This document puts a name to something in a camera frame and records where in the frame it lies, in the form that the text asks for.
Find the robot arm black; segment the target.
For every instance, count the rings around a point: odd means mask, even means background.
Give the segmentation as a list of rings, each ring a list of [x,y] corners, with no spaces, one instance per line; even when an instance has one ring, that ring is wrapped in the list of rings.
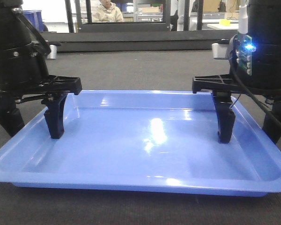
[[[69,93],[82,90],[78,77],[50,75],[45,56],[49,44],[25,17],[20,0],[0,0],[0,125],[10,136],[24,122],[17,104],[41,100],[49,133],[64,133],[63,112]]]
[[[281,137],[281,0],[241,1],[238,32],[212,45],[215,59],[228,60],[225,75],[196,76],[193,93],[210,90],[218,120],[218,138],[230,142],[235,122],[233,93],[252,100],[265,112],[263,130],[273,141]]]

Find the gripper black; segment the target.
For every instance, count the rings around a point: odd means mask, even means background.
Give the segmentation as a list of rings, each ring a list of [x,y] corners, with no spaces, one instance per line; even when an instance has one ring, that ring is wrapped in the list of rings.
[[[24,121],[15,103],[41,100],[52,139],[64,134],[63,114],[67,95],[79,95],[79,77],[50,75],[41,47],[32,42],[0,43],[0,125],[13,137]]]
[[[281,45],[258,45],[252,55],[252,75],[247,75],[237,64],[236,47],[228,59],[228,74],[196,76],[192,91],[212,91],[218,121],[220,143],[229,143],[235,123],[231,93],[248,96],[261,95],[274,103],[271,110],[264,108],[263,131],[273,143],[281,138]]]

